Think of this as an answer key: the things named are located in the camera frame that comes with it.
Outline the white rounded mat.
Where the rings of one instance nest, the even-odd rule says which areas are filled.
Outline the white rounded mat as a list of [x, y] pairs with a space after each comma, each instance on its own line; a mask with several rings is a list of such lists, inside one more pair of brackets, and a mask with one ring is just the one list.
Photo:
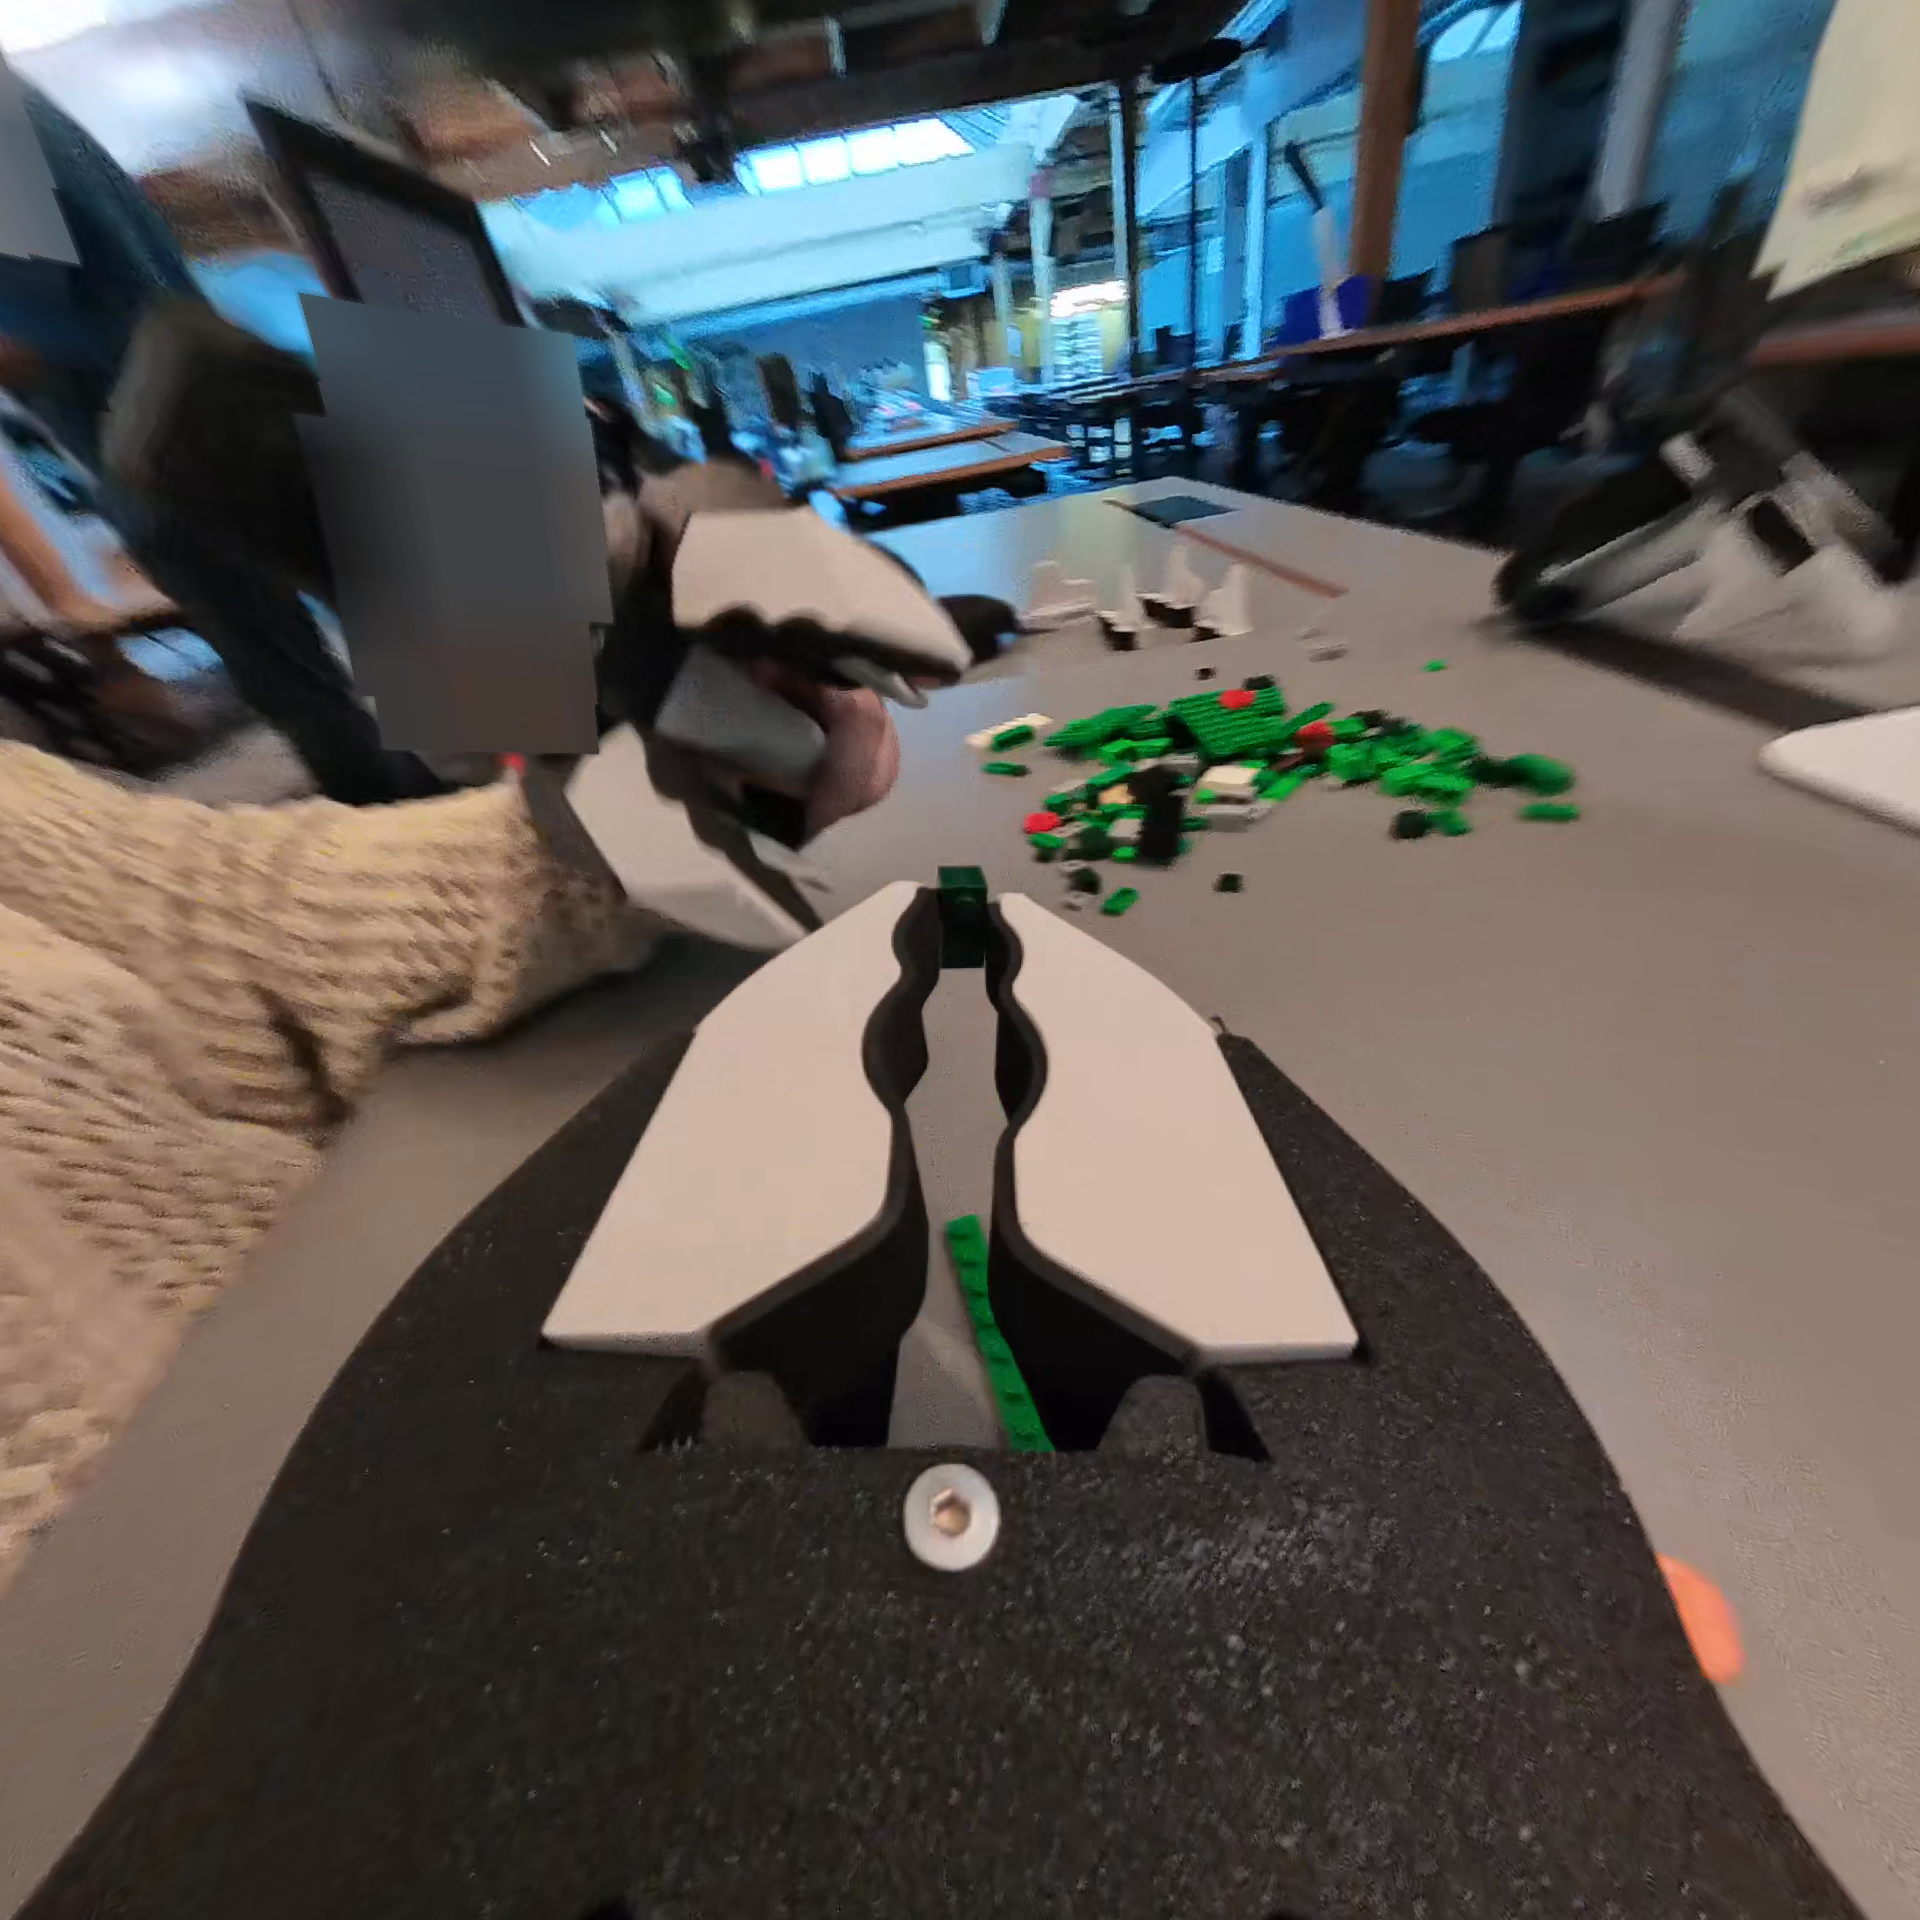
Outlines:
[[1917, 707], [1801, 727], [1772, 738], [1758, 765], [1814, 801], [1917, 834]]

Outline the long wooden workbench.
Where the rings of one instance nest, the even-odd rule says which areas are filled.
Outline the long wooden workbench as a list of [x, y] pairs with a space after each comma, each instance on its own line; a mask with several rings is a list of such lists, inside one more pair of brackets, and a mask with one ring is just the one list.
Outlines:
[[[1400, 326], [1345, 329], [1310, 344], [1284, 344], [1255, 359], [1217, 368], [1190, 368], [1188, 383], [1200, 386], [1240, 385], [1277, 375], [1284, 365], [1322, 355], [1388, 353], [1407, 346], [1462, 344], [1513, 329], [1538, 329], [1596, 315], [1610, 319], [1644, 305], [1674, 298], [1680, 272], [1640, 278], [1586, 293], [1554, 295], [1534, 302], [1488, 307], [1460, 315], [1441, 315]], [[1917, 319], [1912, 309], [1874, 309], [1846, 321], [1794, 323], [1762, 333], [1752, 351], [1754, 368], [1806, 368], [1853, 361], [1880, 361], [1917, 355]]]

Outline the wooden post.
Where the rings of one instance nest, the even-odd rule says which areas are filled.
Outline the wooden post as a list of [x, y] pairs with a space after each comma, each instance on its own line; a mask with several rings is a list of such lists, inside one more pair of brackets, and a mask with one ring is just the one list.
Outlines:
[[1422, 2], [1369, 2], [1360, 62], [1352, 151], [1348, 274], [1389, 274], [1400, 205], [1400, 167], [1418, 103]]

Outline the person's left forearm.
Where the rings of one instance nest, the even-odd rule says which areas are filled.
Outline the person's left forearm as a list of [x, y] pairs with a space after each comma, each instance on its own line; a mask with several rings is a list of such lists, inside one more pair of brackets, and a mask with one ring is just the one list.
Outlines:
[[488, 1040], [661, 947], [514, 778], [432, 801], [213, 807], [1, 754], [5, 907], [151, 991], [225, 1119], [314, 1133], [388, 1055]]

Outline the black framed board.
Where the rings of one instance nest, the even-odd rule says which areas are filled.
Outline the black framed board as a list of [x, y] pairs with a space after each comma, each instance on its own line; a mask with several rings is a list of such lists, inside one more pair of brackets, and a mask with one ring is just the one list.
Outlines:
[[528, 326], [473, 201], [366, 135], [252, 96], [244, 111], [269, 170], [272, 205], [328, 298], [440, 321]]

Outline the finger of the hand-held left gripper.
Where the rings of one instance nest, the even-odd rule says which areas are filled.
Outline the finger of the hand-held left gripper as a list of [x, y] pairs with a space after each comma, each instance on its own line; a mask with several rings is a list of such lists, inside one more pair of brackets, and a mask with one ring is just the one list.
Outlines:
[[682, 635], [825, 675], [864, 661], [906, 682], [957, 682], [973, 664], [917, 577], [815, 512], [690, 515], [669, 613]]
[[823, 726], [721, 655], [682, 655], [656, 710], [656, 738], [743, 784], [808, 784], [826, 754]]

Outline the narrow green lego plate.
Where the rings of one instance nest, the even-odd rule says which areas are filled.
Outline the narrow green lego plate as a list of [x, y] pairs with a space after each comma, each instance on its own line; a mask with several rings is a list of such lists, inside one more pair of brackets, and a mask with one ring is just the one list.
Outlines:
[[1054, 1453], [1040, 1409], [992, 1309], [986, 1227], [978, 1216], [952, 1216], [944, 1223], [944, 1248], [1007, 1449], [1016, 1455]]

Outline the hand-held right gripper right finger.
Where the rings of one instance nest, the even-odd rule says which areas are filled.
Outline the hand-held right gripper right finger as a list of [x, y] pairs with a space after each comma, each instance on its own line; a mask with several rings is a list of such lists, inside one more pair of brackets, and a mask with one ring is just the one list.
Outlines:
[[1196, 1369], [1360, 1334], [1223, 1035], [1082, 925], [1000, 896], [997, 1218], [1016, 1265]]

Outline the pile of lego pieces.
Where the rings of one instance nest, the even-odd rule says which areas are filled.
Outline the pile of lego pieces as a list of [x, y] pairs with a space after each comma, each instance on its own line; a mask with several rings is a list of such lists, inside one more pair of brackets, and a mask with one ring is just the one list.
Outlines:
[[1484, 815], [1526, 829], [1583, 815], [1562, 759], [1494, 753], [1469, 729], [1400, 711], [1296, 703], [1271, 677], [1212, 669], [1164, 703], [1023, 711], [965, 744], [985, 779], [1023, 784], [1016, 840], [1063, 907], [1106, 921], [1136, 911], [1143, 880], [1196, 855], [1213, 894], [1240, 896], [1249, 877], [1236, 841], [1287, 809], [1372, 803], [1398, 848], [1468, 840]]

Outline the brown wooden table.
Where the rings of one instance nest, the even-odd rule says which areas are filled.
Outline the brown wooden table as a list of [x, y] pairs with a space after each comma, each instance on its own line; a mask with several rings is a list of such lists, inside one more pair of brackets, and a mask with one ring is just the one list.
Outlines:
[[833, 458], [841, 464], [869, 464], [922, 450], [994, 441], [1013, 430], [1014, 423], [1000, 416], [917, 416], [900, 423], [882, 423], [879, 429], [864, 429]]
[[1034, 474], [1068, 461], [1071, 461], [1069, 445], [1007, 430], [982, 440], [941, 440], [844, 464], [825, 483], [825, 491], [844, 506], [926, 491], [973, 495], [994, 490], [1005, 475]]

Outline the black office chair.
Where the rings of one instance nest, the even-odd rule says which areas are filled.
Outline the black office chair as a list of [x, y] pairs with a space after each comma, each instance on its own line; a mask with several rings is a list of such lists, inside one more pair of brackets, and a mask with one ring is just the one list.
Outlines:
[[1777, 729], [1916, 707], [1916, 351], [1666, 406], [1494, 577], [1514, 633]]

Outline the orange brick separator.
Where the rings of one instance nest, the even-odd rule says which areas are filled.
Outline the orange brick separator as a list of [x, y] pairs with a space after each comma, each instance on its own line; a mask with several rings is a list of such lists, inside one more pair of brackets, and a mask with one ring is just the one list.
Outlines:
[[1666, 1553], [1655, 1557], [1695, 1666], [1716, 1688], [1736, 1686], [1743, 1678], [1743, 1633], [1733, 1603], [1684, 1559]]

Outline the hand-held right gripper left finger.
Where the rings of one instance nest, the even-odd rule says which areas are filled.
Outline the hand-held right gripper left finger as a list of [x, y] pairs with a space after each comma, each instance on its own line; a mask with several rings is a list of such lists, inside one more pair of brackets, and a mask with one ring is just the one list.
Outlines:
[[910, 880], [777, 954], [692, 1032], [543, 1320], [577, 1354], [714, 1358], [904, 1215], [928, 1065], [932, 891]]

